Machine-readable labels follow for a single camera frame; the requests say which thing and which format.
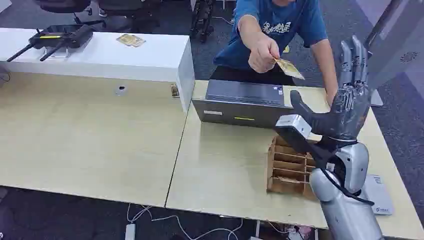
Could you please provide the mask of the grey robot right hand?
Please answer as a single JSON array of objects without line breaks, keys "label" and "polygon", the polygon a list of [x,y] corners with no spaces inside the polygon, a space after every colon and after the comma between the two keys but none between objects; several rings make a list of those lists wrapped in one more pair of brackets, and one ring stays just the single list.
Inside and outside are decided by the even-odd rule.
[{"label": "grey robot right hand", "polygon": [[370,109],[374,89],[368,85],[368,50],[364,44],[353,35],[340,45],[339,88],[330,111],[313,112],[297,90],[291,90],[290,101],[294,112],[309,124],[312,133],[346,142],[357,139]]}]

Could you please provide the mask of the person's right hand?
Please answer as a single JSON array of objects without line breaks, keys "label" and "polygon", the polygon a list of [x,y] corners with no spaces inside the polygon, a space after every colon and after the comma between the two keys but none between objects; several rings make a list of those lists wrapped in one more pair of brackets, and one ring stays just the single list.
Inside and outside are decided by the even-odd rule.
[{"label": "person's right hand", "polygon": [[280,58],[277,42],[262,32],[254,33],[248,42],[250,50],[249,66],[257,73],[263,74],[274,68]]}]

